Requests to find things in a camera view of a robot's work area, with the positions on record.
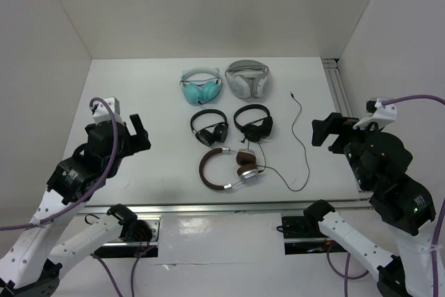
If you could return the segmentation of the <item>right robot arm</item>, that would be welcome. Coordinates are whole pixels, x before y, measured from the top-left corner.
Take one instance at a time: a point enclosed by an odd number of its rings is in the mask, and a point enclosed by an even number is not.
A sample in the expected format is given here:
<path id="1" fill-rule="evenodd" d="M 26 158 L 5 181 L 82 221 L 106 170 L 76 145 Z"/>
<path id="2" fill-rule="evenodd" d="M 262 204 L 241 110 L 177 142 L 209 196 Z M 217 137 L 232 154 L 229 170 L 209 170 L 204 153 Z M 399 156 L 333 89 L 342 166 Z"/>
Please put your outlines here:
<path id="1" fill-rule="evenodd" d="M 357 122 L 340 113 L 313 120 L 311 143 L 319 147 L 329 135 L 337 137 L 329 151 L 344 155 L 359 187 L 372 194 L 369 202 L 388 225 L 398 254 L 366 238 L 324 200 L 303 211 L 303 227 L 312 236 L 330 237 L 349 252 L 372 275 L 382 296 L 443 296 L 437 230 L 444 217 L 436 214 L 427 188 L 407 175 L 412 155 L 403 142 L 376 122 L 364 129 Z"/>

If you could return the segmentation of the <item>brown silver headphones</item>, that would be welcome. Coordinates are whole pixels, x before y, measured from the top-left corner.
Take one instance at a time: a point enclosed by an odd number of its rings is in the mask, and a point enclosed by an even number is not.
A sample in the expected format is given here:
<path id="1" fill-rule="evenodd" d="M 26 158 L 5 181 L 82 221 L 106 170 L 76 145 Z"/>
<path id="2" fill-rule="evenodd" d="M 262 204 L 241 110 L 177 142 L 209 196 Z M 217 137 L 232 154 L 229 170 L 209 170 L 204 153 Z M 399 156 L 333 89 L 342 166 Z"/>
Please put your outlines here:
<path id="1" fill-rule="evenodd" d="M 207 164 L 217 156 L 228 155 L 231 153 L 236 153 L 236 163 L 238 165 L 236 171 L 238 177 L 237 181 L 228 184 L 214 184 L 213 182 L 210 182 L 205 174 Z M 202 183 L 207 188 L 216 192 L 232 191 L 237 186 L 244 185 L 251 180 L 258 178 L 260 173 L 257 164 L 257 156 L 253 150 L 241 148 L 238 151 L 235 151 L 229 147 L 218 147 L 208 151 L 200 161 L 198 172 Z"/>

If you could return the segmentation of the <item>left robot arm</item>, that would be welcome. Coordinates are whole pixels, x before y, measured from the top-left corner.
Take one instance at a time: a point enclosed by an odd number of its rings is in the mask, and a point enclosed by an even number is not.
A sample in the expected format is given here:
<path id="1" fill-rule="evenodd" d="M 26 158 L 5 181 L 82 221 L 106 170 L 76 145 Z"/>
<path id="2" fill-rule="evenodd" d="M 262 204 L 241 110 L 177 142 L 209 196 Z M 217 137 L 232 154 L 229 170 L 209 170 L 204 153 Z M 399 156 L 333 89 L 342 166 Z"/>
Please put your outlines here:
<path id="1" fill-rule="evenodd" d="M 56 166 L 35 216 L 1 258 L 2 296 L 52 296 L 79 262 L 110 241 L 136 242 L 140 251 L 148 249 L 151 227 L 123 204 L 113 205 L 72 238 L 58 241 L 94 186 L 114 177 L 123 158 L 151 148 L 139 115 L 131 115 L 130 121 L 134 135 L 117 118 L 88 125 L 87 142 Z"/>

